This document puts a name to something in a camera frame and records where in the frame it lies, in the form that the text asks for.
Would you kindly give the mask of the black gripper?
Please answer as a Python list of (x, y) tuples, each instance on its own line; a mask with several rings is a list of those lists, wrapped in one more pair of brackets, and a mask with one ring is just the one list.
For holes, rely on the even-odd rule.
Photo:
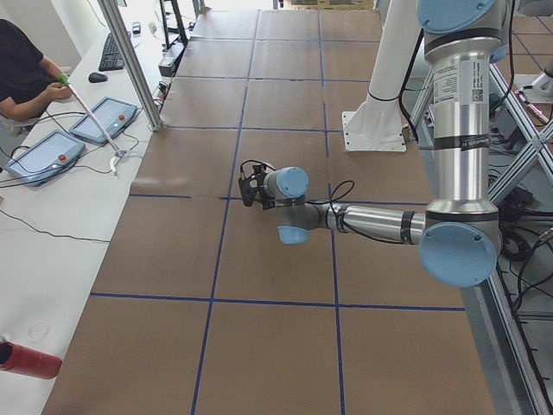
[(254, 203), (260, 204), (263, 210), (275, 207), (274, 196), (268, 192), (264, 185), (264, 181), (268, 175), (266, 172), (258, 171), (254, 172), (250, 179), (238, 179), (241, 199), (246, 207), (251, 207)]

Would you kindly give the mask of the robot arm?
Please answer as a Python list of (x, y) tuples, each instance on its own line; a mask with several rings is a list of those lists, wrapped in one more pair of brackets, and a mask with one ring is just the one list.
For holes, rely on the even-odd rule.
[(457, 287), (488, 279), (501, 239), (498, 209), (488, 198), (489, 67), (506, 50), (511, 1), (419, 1), (434, 96), (435, 199), (421, 213), (308, 201), (298, 167), (254, 161), (238, 187), (246, 206), (278, 212), (284, 244), (301, 244), (316, 228), (378, 242), (417, 245), (433, 278)]

